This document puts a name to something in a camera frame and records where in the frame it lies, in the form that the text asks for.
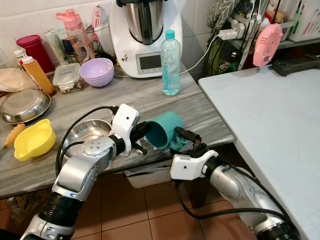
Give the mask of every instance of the pink device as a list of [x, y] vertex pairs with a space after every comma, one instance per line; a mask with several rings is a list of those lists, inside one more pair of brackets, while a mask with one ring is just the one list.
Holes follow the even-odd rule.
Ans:
[[283, 36], [280, 24], [270, 24], [260, 33], [255, 43], [253, 64], [257, 67], [267, 65], [275, 55]]

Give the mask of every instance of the bottle cap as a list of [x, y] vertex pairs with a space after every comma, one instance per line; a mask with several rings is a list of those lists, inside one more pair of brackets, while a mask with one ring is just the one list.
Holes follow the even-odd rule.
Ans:
[[80, 15], [73, 8], [67, 9], [64, 13], [58, 12], [55, 17], [63, 21], [66, 29], [76, 29], [83, 25]]
[[14, 54], [17, 58], [21, 58], [21, 57], [24, 57], [24, 56], [25, 56], [25, 52], [22, 51], [21, 49], [14, 51], [13, 54]]
[[22, 59], [23, 64], [29, 64], [34, 61], [34, 58], [32, 56], [26, 56], [25, 58]]
[[174, 39], [175, 38], [175, 31], [172, 29], [165, 31], [165, 38], [166, 39]]

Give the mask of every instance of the gray countertop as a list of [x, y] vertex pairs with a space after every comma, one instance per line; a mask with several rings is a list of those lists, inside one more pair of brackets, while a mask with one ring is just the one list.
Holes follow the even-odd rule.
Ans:
[[[181, 75], [181, 90], [175, 96], [166, 96], [162, 92], [160, 77], [132, 79], [115, 77], [106, 87], [85, 89], [68, 94], [57, 93], [52, 97], [48, 111], [27, 125], [41, 119], [49, 119], [56, 134], [53, 148], [46, 154], [26, 161], [13, 157], [14, 147], [0, 159], [0, 197], [1, 199], [50, 187], [55, 181], [55, 160], [59, 143], [69, 126], [80, 116], [99, 106], [128, 104], [140, 113], [140, 121], [148, 121], [166, 112], [176, 112], [184, 121], [184, 127], [201, 135], [203, 141], [212, 145], [217, 141], [232, 141], [232, 135], [215, 109], [194, 82], [189, 73]], [[102, 109], [92, 113], [86, 119], [112, 120], [112, 114]], [[0, 124], [0, 144], [2, 145], [13, 126]], [[145, 156], [131, 151], [128, 157], [118, 156], [105, 172], [121, 171], [141, 164], [147, 164], [168, 158], [168, 149], [154, 150], [142, 141], [147, 148]]]

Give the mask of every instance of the plug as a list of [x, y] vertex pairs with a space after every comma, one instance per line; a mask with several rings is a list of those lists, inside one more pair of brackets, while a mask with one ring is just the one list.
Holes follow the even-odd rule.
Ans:
[[225, 29], [220, 30], [218, 36], [222, 40], [230, 40], [235, 39], [238, 36], [238, 33], [233, 29]]

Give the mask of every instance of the white table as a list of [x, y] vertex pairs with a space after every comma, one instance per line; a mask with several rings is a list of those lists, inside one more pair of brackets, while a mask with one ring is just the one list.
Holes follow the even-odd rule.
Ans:
[[302, 239], [320, 240], [320, 70], [282, 77], [265, 66], [199, 85]]

